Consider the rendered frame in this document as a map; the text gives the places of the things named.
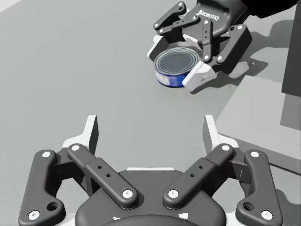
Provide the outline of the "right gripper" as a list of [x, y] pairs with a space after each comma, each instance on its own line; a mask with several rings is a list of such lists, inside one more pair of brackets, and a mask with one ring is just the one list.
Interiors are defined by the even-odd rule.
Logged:
[[197, 0], [190, 11], [180, 1], [154, 23], [156, 35], [147, 57], [155, 60], [171, 44], [185, 40], [203, 50], [202, 58], [182, 81], [193, 92], [215, 80], [219, 72], [229, 74], [236, 67], [252, 41], [242, 24], [248, 16], [241, 0]]

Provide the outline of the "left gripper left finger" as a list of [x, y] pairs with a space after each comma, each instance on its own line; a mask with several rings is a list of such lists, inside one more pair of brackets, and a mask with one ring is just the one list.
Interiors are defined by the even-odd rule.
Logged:
[[38, 151], [32, 165], [18, 217], [19, 226], [56, 226], [66, 217], [56, 194], [63, 180], [73, 178], [89, 195], [103, 189], [123, 209], [138, 204], [138, 192], [103, 159], [95, 157], [97, 116], [87, 118], [81, 135], [64, 141], [59, 152]]

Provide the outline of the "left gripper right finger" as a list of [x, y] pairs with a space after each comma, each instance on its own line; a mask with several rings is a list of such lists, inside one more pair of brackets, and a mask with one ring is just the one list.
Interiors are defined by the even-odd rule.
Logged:
[[200, 188], [213, 194], [228, 178], [235, 179], [245, 193], [235, 217], [245, 226], [282, 226], [269, 160], [265, 152], [242, 152], [237, 142], [219, 135], [212, 115], [204, 116], [203, 133], [209, 136], [210, 152], [199, 158], [163, 193], [163, 204], [181, 208]]

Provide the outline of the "blue can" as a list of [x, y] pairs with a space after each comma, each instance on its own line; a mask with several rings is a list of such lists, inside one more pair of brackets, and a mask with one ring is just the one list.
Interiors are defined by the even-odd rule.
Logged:
[[181, 88], [183, 80], [199, 61], [199, 54], [191, 48], [167, 49], [154, 60], [156, 78], [166, 87]]

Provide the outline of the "black screen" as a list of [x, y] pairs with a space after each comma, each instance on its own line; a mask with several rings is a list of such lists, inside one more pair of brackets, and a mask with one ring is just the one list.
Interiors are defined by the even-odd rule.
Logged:
[[301, 97], [301, 0], [296, 4], [282, 93]]

